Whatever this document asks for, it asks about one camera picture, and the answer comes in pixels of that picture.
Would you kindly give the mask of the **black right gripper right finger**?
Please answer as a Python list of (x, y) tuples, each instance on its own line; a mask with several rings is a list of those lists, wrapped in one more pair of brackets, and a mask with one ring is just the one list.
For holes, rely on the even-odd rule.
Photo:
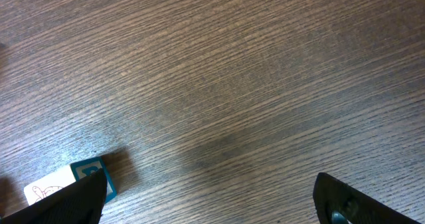
[(313, 200), (321, 224), (419, 224), (324, 172), (316, 177)]

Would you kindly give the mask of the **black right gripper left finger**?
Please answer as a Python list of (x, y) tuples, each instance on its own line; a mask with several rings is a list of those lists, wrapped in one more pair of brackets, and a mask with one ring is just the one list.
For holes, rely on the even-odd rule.
[(1, 220), (2, 224), (98, 224), (106, 202), (103, 169)]

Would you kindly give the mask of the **white yellow picture block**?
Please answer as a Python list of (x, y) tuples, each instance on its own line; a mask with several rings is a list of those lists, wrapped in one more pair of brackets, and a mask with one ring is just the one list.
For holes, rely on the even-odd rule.
[(60, 189), (103, 169), (107, 179), (106, 203), (111, 201), (117, 191), (100, 156), (82, 160), (63, 166), (56, 171), (28, 184), (24, 187), (24, 194), (29, 205), (32, 205)]

